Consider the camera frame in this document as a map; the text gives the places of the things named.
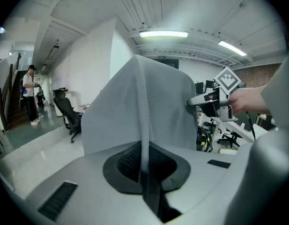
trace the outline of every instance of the staircase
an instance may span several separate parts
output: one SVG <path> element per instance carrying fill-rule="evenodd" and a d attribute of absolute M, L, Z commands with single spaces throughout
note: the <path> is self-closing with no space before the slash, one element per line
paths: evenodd
<path fill-rule="evenodd" d="M 8 111 L 9 129 L 13 129 L 29 121 L 29 115 L 26 106 L 21 110 L 19 109 L 19 82 L 26 73 L 27 71 L 18 71 L 14 81 Z"/>

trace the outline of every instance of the white shirt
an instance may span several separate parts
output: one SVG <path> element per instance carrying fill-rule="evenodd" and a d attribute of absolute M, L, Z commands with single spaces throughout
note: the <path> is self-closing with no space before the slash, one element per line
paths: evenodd
<path fill-rule="evenodd" d="M 28 74 L 26 74 L 25 76 L 23 76 L 23 80 L 22 80 L 22 84 L 30 84 L 33 85 L 33 80 L 32 77 Z M 34 88 L 26 88 L 26 93 L 23 93 L 24 97 L 33 97 L 34 96 Z"/>

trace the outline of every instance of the black slot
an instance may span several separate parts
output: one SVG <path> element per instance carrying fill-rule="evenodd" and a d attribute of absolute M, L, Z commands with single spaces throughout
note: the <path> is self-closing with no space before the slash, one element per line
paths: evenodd
<path fill-rule="evenodd" d="M 66 181 L 63 182 L 38 211 L 50 220 L 56 221 L 77 187 L 77 184 Z"/>
<path fill-rule="evenodd" d="M 230 163 L 226 163 L 226 162 L 222 162 L 222 161 L 218 161 L 218 160 L 210 160 L 207 163 L 214 165 L 214 166 L 218 166 L 218 167 L 223 167 L 223 168 L 229 168 L 230 167 Z"/>

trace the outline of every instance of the cap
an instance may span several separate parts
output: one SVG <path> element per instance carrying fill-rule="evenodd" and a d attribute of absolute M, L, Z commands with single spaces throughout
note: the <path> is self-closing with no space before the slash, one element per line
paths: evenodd
<path fill-rule="evenodd" d="M 33 69 L 34 71 L 37 70 L 34 65 L 30 65 L 30 66 L 29 66 L 29 69 Z"/>

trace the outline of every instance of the fluorescent ceiling light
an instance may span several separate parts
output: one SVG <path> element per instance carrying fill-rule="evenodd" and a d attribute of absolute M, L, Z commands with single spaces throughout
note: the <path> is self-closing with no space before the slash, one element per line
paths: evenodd
<path fill-rule="evenodd" d="M 219 45 L 224 46 L 224 47 L 226 47 L 226 48 L 228 48 L 228 49 L 240 54 L 241 56 L 245 56 L 246 55 L 246 53 L 244 53 L 243 51 L 239 50 L 238 48 L 236 48 L 236 47 L 234 47 L 231 44 L 228 44 L 226 42 L 221 41 L 219 43 Z"/>
<path fill-rule="evenodd" d="M 56 52 L 58 51 L 58 49 L 59 49 L 59 46 L 54 46 L 52 49 L 51 49 L 51 51 L 50 51 L 50 53 L 49 53 L 49 55 L 47 56 L 47 58 L 46 59 L 48 59 L 48 60 L 50 60 L 50 59 L 52 59 L 53 58 L 53 56 L 56 54 Z"/>
<path fill-rule="evenodd" d="M 140 37 L 154 37 L 154 36 L 171 36 L 171 37 L 182 37 L 186 38 L 188 32 L 178 32 L 178 31 L 146 31 L 139 32 Z"/>

